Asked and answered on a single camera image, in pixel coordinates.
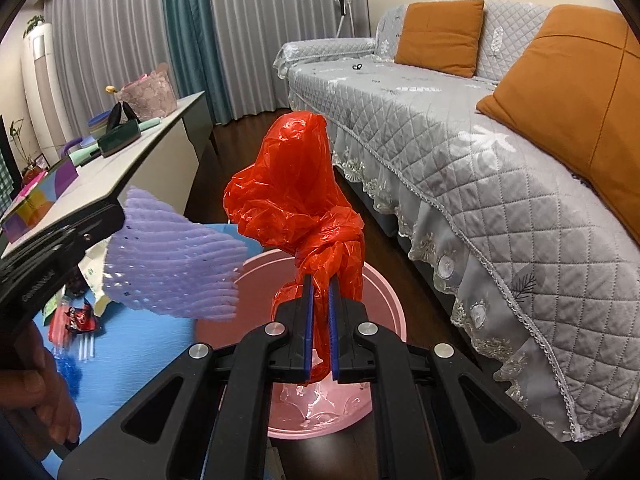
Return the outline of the person's left hand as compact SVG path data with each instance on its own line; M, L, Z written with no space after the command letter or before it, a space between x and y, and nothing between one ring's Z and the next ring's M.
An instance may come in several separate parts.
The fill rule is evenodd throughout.
M29 455L41 462L53 443L78 441L80 415L34 322L17 337L14 348L24 368L1 370L1 408Z

